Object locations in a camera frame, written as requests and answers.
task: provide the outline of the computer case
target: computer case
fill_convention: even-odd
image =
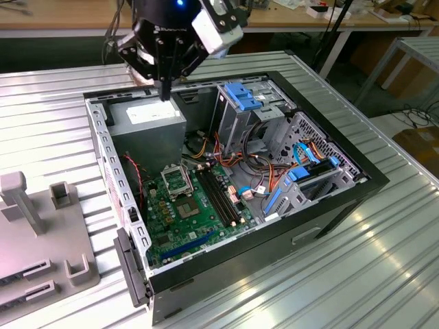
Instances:
[[[166,104],[159,102],[153,86],[106,90],[84,98],[97,161],[122,228],[117,231],[115,247],[133,304],[145,305],[152,325],[330,233],[388,183],[387,177],[278,72],[181,83],[173,88]],[[320,160],[300,171],[278,173],[278,185],[270,194],[262,192],[261,198],[254,194],[249,200],[241,196],[248,216],[240,215],[242,224],[239,217],[237,222],[222,218],[228,223],[227,232],[236,230],[235,235],[226,234],[227,239],[211,245],[206,242],[190,253],[158,258],[163,261],[153,263],[150,251],[156,247],[156,233],[150,226],[156,215],[150,215],[156,212],[150,208],[155,205],[157,191],[156,186],[143,183],[143,173],[136,169],[144,168],[160,184],[163,178],[168,190],[163,172],[181,171],[188,188],[181,192],[182,197],[196,198],[201,214],[203,206],[221,212],[215,199],[200,196],[200,188],[196,189],[206,186],[201,184],[202,175],[206,170],[210,175],[212,168],[194,165],[189,169],[190,162],[183,164],[185,135],[203,132],[201,135],[211,140],[217,136],[224,156],[240,157],[240,145],[255,126],[259,130],[248,143],[249,153],[295,169],[302,168],[298,157],[311,159],[320,154]],[[310,153],[303,143],[312,143],[317,153]],[[215,149],[211,153],[205,152],[217,159]],[[134,168],[129,159],[139,166]],[[236,190],[248,185],[251,176],[244,169],[241,163],[215,169],[222,172],[222,177],[216,175],[218,186],[225,185],[224,181]],[[209,184],[208,188],[215,189],[216,183]],[[220,198],[223,194],[229,198],[226,191],[218,193],[214,191]],[[178,203],[179,197],[169,196],[168,205],[163,202],[163,212],[175,210],[178,217],[173,203]],[[228,202],[236,210],[233,202]],[[185,220],[180,222],[192,225]],[[218,224],[201,237],[208,241],[212,234],[224,230]]]

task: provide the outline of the wooden desk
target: wooden desk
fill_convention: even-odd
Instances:
[[[421,29],[432,27],[436,22],[426,20],[421,21]],[[275,2],[271,3],[268,10],[253,10],[250,17],[249,28],[250,29],[281,29],[271,30],[270,32],[293,32],[288,28],[298,28],[303,32],[303,28],[318,30],[327,27],[328,21],[326,19],[315,19],[306,13],[304,7],[290,10]],[[352,15],[350,19],[344,20],[340,26],[340,30],[355,28],[357,31],[362,29],[395,29],[400,28],[403,30],[419,29],[417,23],[393,23],[389,24],[382,21],[375,15],[367,13],[363,16]]]
[[[0,38],[41,38],[56,36],[103,36],[116,11],[115,0],[28,0],[33,16],[0,9]],[[300,7],[295,10],[271,3],[268,10],[253,10],[245,32],[322,32],[326,19],[314,19]],[[427,36],[437,25],[433,21],[389,24],[371,13],[352,16],[340,26],[341,34],[320,74],[326,77],[351,32],[420,30]],[[122,10],[118,35],[131,28],[131,13]]]

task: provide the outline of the motherboard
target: motherboard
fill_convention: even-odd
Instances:
[[[183,180],[186,179],[193,192],[180,194],[174,200],[162,177],[144,183],[148,191],[147,229],[152,239],[147,257],[154,267],[189,256],[257,225],[244,200],[236,204],[229,201],[228,191],[233,184],[218,164],[205,172],[187,171]],[[184,186],[176,175],[172,185]]]

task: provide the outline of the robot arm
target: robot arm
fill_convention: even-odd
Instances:
[[[239,41],[247,12],[222,0],[132,0],[132,31],[118,41],[119,55],[145,79],[160,84],[168,100],[171,83],[188,76],[209,54]]]

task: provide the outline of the open computer tower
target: open computer tower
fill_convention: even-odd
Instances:
[[[328,234],[388,179],[280,73],[85,96],[120,220],[115,246],[152,324]]]

